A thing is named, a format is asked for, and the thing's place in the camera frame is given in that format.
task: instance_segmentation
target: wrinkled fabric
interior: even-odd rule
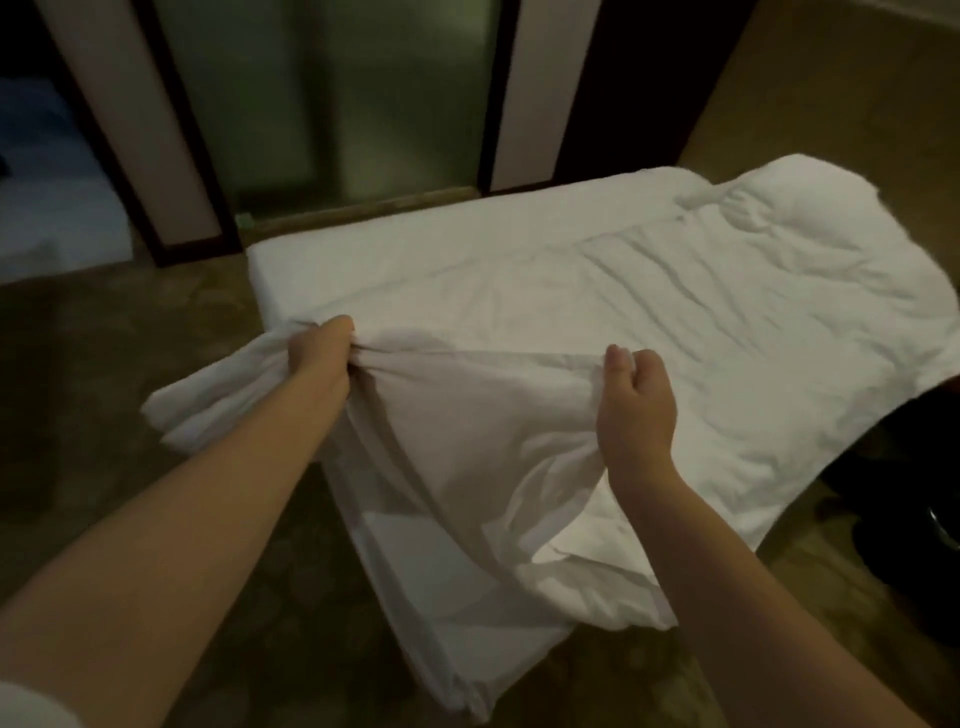
[[[960,373],[947,277],[862,178],[794,156],[681,202],[676,218],[322,306],[144,413],[195,451],[284,379],[293,331],[350,314],[347,416],[389,482],[564,614],[669,627],[597,451],[607,344],[662,355],[677,468],[751,548],[869,427]]]

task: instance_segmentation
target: white sleeve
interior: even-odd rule
[[[3,728],[83,728],[53,698],[12,683],[0,683],[0,726]]]

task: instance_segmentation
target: glass door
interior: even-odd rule
[[[154,0],[235,213],[476,185],[497,0]]]

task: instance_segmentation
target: person's right hand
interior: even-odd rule
[[[660,355],[651,350],[630,354],[611,344],[597,413],[597,441],[607,468],[629,469],[641,479],[668,473],[676,427],[677,401]]]
[[[325,397],[347,399],[347,364],[353,319],[335,316],[322,326],[308,326],[287,343],[290,374],[311,379]]]

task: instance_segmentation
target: bed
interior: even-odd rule
[[[873,185],[802,155],[722,184],[661,168],[248,256],[267,330],[143,413],[196,452],[287,377],[291,335],[352,316],[356,376],[318,458],[412,670],[479,720],[578,621],[677,623],[597,446],[610,342],[662,355],[677,470],[754,549],[870,427],[960,374],[943,270]]]
[[[709,187],[661,168],[285,235],[248,249],[251,283],[270,328],[391,280],[678,215],[678,196]],[[474,565],[378,475],[349,428],[333,441],[329,487],[411,669],[448,711],[489,718],[573,623]]]

